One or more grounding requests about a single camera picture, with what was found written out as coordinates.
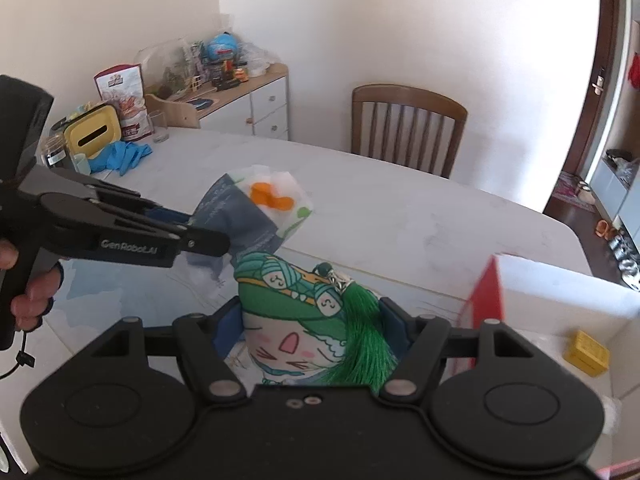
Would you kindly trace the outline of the clear drinking glass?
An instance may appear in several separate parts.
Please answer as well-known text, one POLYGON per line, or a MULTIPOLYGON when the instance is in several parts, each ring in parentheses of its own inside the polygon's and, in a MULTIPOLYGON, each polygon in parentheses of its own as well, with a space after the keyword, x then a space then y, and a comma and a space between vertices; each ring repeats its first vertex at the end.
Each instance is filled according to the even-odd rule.
POLYGON ((169 138, 167 119, 161 110, 153 110, 149 114, 149 121, 153 128, 152 140, 154 143, 165 142, 169 138))

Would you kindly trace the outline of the red cardboard shoe box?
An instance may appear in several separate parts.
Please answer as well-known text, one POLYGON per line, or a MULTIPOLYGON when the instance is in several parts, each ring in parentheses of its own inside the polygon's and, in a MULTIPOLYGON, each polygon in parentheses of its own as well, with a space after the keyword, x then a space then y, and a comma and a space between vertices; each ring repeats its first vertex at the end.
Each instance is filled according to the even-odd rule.
POLYGON ((605 430, 589 466, 605 479, 623 468, 638 471, 638 292, 557 266, 498 255, 489 259, 456 325, 475 328, 486 318, 514 328, 601 397, 605 430), (563 359, 578 330, 610 352, 608 370, 598 377, 563 359))

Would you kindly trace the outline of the yellow small box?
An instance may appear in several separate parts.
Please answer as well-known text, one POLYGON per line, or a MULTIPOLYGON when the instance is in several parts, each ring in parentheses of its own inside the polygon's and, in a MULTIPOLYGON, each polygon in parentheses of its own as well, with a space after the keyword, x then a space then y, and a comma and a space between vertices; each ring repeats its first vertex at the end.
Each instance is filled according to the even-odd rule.
POLYGON ((590 377, 598 377, 610 367, 610 350, 583 330, 570 338, 563 359, 590 377))

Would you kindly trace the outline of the white plastic bag with paper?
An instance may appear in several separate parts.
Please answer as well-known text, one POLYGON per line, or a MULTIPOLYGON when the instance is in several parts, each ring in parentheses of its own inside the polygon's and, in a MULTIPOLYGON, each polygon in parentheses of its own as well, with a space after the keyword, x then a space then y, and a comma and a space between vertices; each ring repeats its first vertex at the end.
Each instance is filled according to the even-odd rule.
POLYGON ((225 266, 250 252, 276 252, 313 212, 311 199, 287 171, 230 171, 208 189, 190 219, 191 226, 226 234, 229 251, 222 257, 190 254, 186 261, 216 280, 225 266))

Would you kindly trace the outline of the white wall cabinet unit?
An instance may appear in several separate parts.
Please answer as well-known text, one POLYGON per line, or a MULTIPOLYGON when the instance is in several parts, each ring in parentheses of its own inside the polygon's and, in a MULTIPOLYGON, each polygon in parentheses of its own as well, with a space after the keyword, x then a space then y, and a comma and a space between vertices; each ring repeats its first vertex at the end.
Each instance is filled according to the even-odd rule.
POLYGON ((597 208, 605 218, 612 220, 616 226, 623 226, 627 234, 639 241, 640 198, 639 175, 630 185, 616 176, 611 164, 600 159, 591 179, 588 181, 597 201, 597 208))

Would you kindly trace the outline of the white sideboard cabinet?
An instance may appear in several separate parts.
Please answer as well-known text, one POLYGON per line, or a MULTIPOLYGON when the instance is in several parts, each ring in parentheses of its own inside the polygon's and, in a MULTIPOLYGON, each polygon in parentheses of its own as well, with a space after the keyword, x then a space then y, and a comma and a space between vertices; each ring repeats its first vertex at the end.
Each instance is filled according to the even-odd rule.
POLYGON ((206 92, 213 104, 198 111, 200 128, 258 138, 288 140, 288 68, 272 64, 265 75, 237 87, 206 92))

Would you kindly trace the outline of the brown wooden chair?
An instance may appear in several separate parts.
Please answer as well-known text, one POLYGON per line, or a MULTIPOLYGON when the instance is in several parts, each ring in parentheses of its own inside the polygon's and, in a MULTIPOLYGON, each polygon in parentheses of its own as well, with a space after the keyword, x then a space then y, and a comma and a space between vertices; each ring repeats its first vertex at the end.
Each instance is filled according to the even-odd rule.
POLYGON ((352 90, 352 154, 449 178, 468 111, 442 94, 405 84, 352 90))

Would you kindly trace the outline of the dark brown door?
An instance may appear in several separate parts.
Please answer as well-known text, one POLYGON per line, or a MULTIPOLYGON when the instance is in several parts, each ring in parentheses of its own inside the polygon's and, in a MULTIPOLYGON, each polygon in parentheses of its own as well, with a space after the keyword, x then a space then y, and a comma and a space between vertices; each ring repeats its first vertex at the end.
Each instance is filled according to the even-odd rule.
POLYGON ((608 88, 608 78, 611 77, 618 14, 620 14, 620 0, 600 0, 598 36, 594 48, 589 84, 573 141, 562 168, 568 174, 578 174, 582 169, 596 137, 604 105, 604 95, 608 88))

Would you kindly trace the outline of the yellow tissue box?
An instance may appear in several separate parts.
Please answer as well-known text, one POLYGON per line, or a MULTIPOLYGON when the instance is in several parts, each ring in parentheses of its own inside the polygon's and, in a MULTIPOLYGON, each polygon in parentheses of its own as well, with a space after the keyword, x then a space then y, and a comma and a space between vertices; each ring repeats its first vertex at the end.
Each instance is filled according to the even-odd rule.
POLYGON ((88 158, 95 158, 108 144, 122 140, 116 108, 108 103, 73 119, 63 134, 70 154, 84 154, 88 158))

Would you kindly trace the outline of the green cartoon pouch with tassel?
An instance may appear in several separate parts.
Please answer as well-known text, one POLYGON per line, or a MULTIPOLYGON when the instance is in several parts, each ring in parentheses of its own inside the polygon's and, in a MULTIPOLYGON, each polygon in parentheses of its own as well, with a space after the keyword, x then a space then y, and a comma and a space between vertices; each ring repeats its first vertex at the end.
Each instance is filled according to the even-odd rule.
POLYGON ((381 389, 396 366, 380 298, 327 262, 307 271, 268 252, 234 268, 248 356, 274 386, 381 389))

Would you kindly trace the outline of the blue globe toy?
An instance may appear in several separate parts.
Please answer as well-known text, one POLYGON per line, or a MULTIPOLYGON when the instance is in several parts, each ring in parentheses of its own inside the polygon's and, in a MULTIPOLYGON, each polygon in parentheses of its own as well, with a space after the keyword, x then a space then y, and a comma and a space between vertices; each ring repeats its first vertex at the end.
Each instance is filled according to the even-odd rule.
POLYGON ((239 43, 230 32, 222 32, 205 45, 208 58, 212 62, 220 62, 230 58, 236 60, 239 56, 239 43))

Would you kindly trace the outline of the dark glass jar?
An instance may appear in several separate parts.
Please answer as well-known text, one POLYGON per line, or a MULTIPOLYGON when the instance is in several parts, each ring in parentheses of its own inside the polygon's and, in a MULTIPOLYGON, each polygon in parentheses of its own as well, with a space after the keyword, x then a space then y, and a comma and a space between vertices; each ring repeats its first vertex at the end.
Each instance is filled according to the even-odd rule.
POLYGON ((70 158, 68 157, 64 134, 58 132, 45 138, 41 147, 41 154, 47 167, 67 168, 70 158))

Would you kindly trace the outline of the blue cloth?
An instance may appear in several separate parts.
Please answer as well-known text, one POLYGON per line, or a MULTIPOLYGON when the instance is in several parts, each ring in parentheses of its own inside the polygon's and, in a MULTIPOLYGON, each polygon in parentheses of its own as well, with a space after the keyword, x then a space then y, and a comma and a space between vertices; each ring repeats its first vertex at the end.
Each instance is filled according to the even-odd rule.
POLYGON ((108 144, 103 150, 89 160, 93 174, 105 170, 117 171, 122 177, 130 169, 137 168, 142 159, 153 153, 149 144, 116 141, 108 144))

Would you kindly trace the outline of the red snack bag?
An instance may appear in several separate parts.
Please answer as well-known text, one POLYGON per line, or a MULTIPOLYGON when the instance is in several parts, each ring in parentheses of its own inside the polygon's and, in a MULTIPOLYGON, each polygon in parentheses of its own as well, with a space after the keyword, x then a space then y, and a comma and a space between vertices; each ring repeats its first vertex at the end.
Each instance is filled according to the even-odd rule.
POLYGON ((122 140, 134 142, 152 134, 139 64, 118 64, 93 77, 100 99, 115 107, 122 140))

